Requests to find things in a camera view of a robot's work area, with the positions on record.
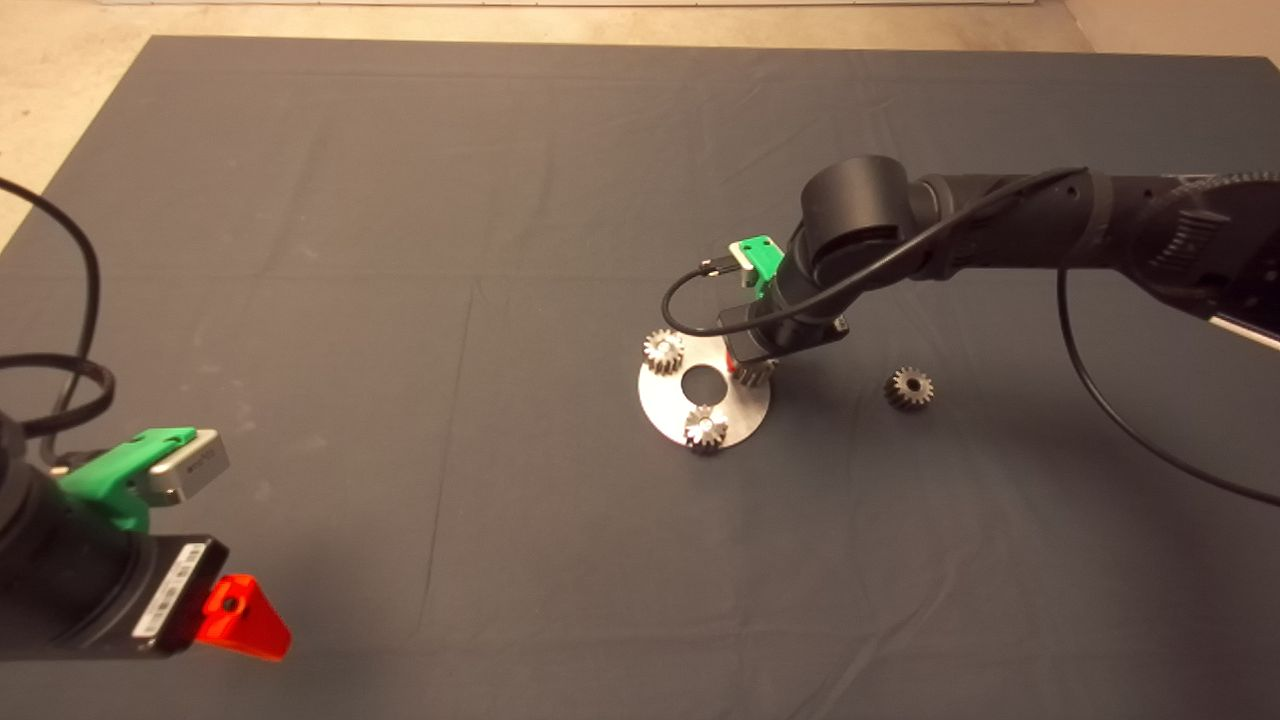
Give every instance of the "dark gray cloth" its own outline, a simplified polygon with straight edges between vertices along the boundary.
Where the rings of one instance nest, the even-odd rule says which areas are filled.
[[[232,470],[156,529],[225,541],[294,650],[6,665],[3,715],[1275,717],[1280,512],[1106,421],[1050,273],[865,296],[714,459],[635,380],[667,282],[785,237],[829,163],[1280,168],[1277,117],[1260,59],[152,40],[50,187],[102,255],[120,378],[63,447],[220,428]],[[1277,357],[1073,283],[1116,405],[1280,491]],[[69,348],[81,292],[28,220],[6,350]],[[901,364],[929,411],[881,397]]]

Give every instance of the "green bracket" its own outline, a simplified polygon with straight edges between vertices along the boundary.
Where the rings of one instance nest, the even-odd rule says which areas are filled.
[[[742,265],[744,287],[755,287],[755,297],[764,297],[764,288],[782,264],[782,249],[767,234],[740,240],[728,246],[730,252]]]
[[[69,497],[84,502],[122,530],[145,533],[147,503],[136,492],[161,457],[196,438],[196,428],[152,428],[120,443],[58,482]]]

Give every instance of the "round metal disc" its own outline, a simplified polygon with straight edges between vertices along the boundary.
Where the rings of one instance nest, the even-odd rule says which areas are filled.
[[[727,388],[724,400],[713,406],[728,420],[728,430],[721,447],[732,447],[751,437],[769,410],[769,383],[746,387],[733,380],[728,373],[723,340],[686,334],[680,338],[685,342],[685,359],[675,373],[659,375],[644,363],[640,364],[636,386],[640,391],[640,406],[649,421],[672,442],[685,445],[685,420],[695,405],[685,397],[681,382],[691,368],[707,365],[724,378]]]

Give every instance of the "label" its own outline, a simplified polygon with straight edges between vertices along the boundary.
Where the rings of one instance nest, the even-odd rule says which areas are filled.
[[[160,632],[164,621],[169,619],[169,612],[173,611],[173,603],[178,601],[182,589],[187,587],[187,580],[196,570],[196,565],[200,564],[200,557],[205,555],[205,547],[207,546],[202,542],[188,542],[182,546],[178,557],[165,573],[164,580],[160,580],[156,593],[151,596],[147,609],[142,611],[138,624],[133,626],[133,637],[154,638]]]

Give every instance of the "gear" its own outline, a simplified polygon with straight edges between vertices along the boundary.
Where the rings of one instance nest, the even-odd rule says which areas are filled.
[[[755,363],[742,363],[733,368],[733,379],[746,387],[755,387],[769,382],[773,370],[778,368],[777,360],[758,360]]]
[[[728,433],[728,420],[708,405],[699,405],[685,420],[685,445],[694,452],[716,452]]]
[[[933,402],[933,380],[915,368],[899,368],[884,382],[884,397],[899,410],[923,410]]]
[[[669,375],[680,369],[685,359],[685,342],[676,331],[660,329],[644,338],[644,361],[659,375]]]

